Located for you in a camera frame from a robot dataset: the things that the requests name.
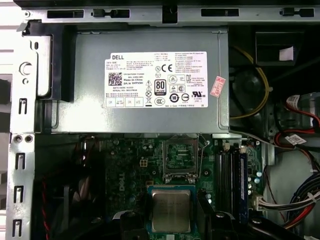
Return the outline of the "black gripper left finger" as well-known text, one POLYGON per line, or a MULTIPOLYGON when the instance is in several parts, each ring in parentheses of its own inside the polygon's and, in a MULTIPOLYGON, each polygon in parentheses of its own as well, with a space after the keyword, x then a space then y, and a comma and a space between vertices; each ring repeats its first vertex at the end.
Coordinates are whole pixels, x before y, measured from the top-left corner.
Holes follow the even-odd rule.
POLYGON ((139 193, 133 206, 115 213, 105 224, 101 240, 148 240, 147 218, 150 213, 148 194, 139 193))

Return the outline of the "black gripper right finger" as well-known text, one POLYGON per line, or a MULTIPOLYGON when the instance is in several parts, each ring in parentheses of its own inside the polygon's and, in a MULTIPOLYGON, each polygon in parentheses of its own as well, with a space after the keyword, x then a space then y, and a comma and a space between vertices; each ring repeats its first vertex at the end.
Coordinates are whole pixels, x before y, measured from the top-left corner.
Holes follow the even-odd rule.
POLYGON ((197 192, 197 230, 202 240, 301 240, 302 237, 263 218, 239 223, 223 211, 215 211, 205 191, 197 192))

